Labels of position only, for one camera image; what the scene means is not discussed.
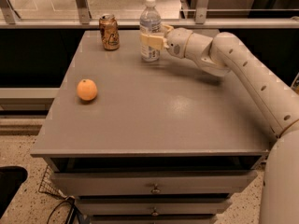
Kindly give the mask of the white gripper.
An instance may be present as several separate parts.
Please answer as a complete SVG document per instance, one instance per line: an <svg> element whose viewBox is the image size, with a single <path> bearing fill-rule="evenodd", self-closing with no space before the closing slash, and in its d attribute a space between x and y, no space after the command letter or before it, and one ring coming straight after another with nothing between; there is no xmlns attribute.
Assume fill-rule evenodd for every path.
<svg viewBox="0 0 299 224"><path fill-rule="evenodd" d="M185 28L174 29L171 25L162 24L161 31L167 35L166 38L162 34L141 34L141 43L157 50L167 49L170 55L183 59L188 40L192 35L192 30Z"/></svg>

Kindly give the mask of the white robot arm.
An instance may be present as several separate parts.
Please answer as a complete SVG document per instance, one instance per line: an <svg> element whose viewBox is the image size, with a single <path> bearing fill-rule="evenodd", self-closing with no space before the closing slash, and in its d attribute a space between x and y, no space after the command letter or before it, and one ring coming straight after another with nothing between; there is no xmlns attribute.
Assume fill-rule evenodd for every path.
<svg viewBox="0 0 299 224"><path fill-rule="evenodd" d="M277 138L265 165L259 224L299 224L299 95L231 33L209 37L165 25L141 33L140 42L189 59L210 75L236 74Z"/></svg>

